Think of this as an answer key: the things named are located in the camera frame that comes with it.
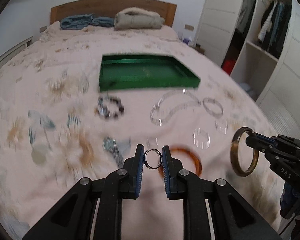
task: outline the screw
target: screw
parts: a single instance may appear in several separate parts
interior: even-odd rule
[[[120,176],[123,176],[123,175],[126,175],[126,174],[127,174],[127,170],[125,170],[125,169],[119,169],[119,170],[117,171],[117,173],[118,173]]]
[[[89,183],[89,178],[82,178],[82,179],[80,179],[80,184],[82,184],[82,185],[87,185],[88,183]]]
[[[180,175],[182,175],[182,176],[187,176],[187,175],[189,174],[189,171],[183,169],[183,170],[180,170],[179,173],[180,173]]]
[[[217,179],[217,184],[219,186],[224,186],[225,184],[227,184],[227,182],[224,179]]]

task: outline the wooden headboard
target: wooden headboard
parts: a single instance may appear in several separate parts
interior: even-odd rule
[[[177,5],[157,0],[79,0],[51,8],[50,24],[63,18],[94,13],[96,16],[112,17],[129,7],[139,7],[157,12],[165,19],[165,25],[172,27]]]

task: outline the wardrobe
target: wardrobe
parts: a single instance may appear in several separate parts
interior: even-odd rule
[[[291,5],[291,16],[277,58],[258,44],[268,1],[255,0],[249,30],[238,41],[236,27],[243,0],[206,0],[195,42],[220,67],[225,59],[234,58],[231,78],[251,87],[252,99],[278,133],[300,139],[300,5],[296,0],[278,0]]]

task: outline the amber bangle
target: amber bangle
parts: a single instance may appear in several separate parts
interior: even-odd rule
[[[183,153],[187,156],[189,156],[193,162],[194,162],[194,165],[195,165],[195,174],[197,176],[200,176],[201,173],[202,173],[202,165],[201,165],[201,161],[200,161],[200,158],[199,156],[192,152],[191,150],[187,149],[187,148],[183,148],[183,147],[171,147],[170,148],[170,153],[172,154],[173,152],[180,152],[180,153]],[[163,169],[162,169],[162,165],[159,167],[159,174],[160,176],[163,178]]]
[[[234,172],[240,177],[246,177],[246,176],[250,175],[256,168],[256,166],[258,164],[258,159],[259,159],[259,151],[254,149],[253,150],[253,158],[252,158],[250,167],[246,171],[242,170],[242,168],[239,164],[239,159],[238,159],[238,147],[239,147],[240,138],[241,138],[242,134],[245,132],[249,136],[256,136],[256,134],[253,132],[253,130],[251,128],[241,127],[239,130],[236,131],[236,133],[233,136],[231,150],[230,150],[230,160],[231,160],[232,168],[233,168]]]

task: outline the green tray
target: green tray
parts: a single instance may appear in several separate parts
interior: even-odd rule
[[[197,88],[199,83],[200,78],[174,57],[158,55],[102,57],[100,92],[155,87]]]

